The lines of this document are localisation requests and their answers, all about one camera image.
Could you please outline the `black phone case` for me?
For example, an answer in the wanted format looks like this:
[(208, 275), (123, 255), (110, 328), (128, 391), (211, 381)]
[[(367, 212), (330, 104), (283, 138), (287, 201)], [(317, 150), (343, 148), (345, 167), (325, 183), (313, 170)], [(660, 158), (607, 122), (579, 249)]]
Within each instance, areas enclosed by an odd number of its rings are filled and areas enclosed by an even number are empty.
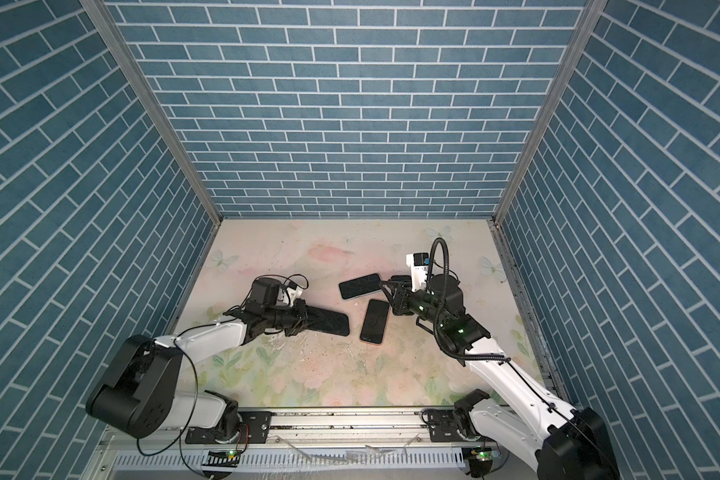
[(344, 313), (307, 306), (306, 314), (306, 329), (309, 331), (340, 337), (350, 335), (349, 317)]
[(389, 278), (389, 281), (407, 285), (408, 287), (412, 285), (412, 279), (410, 275), (392, 275)]

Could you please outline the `black phone purple edge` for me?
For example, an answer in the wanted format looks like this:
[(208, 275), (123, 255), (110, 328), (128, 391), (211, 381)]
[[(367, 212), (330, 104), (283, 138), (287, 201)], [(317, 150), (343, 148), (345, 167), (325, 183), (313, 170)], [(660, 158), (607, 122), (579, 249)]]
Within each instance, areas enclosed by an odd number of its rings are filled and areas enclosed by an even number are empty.
[(350, 300), (375, 293), (380, 290), (380, 282), (381, 277), (378, 273), (342, 281), (338, 285), (340, 296), (343, 300)]

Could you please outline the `pink phone case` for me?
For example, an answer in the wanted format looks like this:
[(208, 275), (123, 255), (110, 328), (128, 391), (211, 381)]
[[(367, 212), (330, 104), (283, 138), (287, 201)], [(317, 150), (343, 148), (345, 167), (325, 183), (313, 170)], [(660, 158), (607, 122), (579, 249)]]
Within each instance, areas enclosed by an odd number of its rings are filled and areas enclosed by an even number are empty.
[(360, 340), (380, 345), (383, 341), (390, 305), (382, 300), (370, 300), (360, 332)]

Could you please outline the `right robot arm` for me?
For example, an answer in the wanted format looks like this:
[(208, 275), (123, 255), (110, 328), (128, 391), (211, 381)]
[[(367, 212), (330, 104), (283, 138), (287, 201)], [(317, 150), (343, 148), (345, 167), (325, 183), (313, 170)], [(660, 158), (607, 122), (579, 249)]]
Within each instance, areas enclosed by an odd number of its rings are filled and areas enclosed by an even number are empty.
[(384, 281), (394, 313), (414, 315), (448, 357), (477, 375), (499, 396), (473, 391), (455, 409), (464, 436), (487, 437), (505, 447), (540, 479), (617, 479), (617, 465), (603, 419), (559, 398), (505, 353), (490, 332), (467, 313), (460, 289), (443, 276), (436, 289)]

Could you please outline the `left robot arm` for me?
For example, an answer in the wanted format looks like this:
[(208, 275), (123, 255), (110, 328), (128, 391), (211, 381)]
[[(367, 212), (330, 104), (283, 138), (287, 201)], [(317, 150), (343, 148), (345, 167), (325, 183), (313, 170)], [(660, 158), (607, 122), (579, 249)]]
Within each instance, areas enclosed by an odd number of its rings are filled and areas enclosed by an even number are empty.
[(134, 335), (122, 344), (93, 388), (86, 413), (135, 439), (161, 429), (194, 427), (215, 430), (225, 441), (238, 432), (237, 403), (220, 393), (203, 393), (198, 380), (192, 390), (182, 391), (181, 372), (188, 368), (198, 377), (198, 364), (205, 359), (269, 330), (298, 332), (307, 319), (306, 302), (297, 299), (290, 306), (235, 306), (221, 320), (179, 334)]

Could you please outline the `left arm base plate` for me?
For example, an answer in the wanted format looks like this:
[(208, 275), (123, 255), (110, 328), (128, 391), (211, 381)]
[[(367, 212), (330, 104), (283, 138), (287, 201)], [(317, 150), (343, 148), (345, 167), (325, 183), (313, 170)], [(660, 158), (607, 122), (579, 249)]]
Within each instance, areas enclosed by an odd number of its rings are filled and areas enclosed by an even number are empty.
[(185, 442), (190, 445), (265, 444), (272, 418), (270, 411), (237, 412), (233, 420), (223, 420), (213, 428), (190, 427)]

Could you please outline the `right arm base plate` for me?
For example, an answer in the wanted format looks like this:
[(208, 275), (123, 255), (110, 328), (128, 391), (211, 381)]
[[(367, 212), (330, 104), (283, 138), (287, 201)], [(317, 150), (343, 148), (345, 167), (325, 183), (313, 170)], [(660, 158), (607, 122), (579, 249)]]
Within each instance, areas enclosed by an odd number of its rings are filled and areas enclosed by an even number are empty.
[(433, 443), (500, 445), (498, 440), (487, 436), (487, 426), (478, 425), (478, 421), (488, 419), (485, 409), (475, 408), (467, 413), (453, 408), (424, 408), (419, 417)]

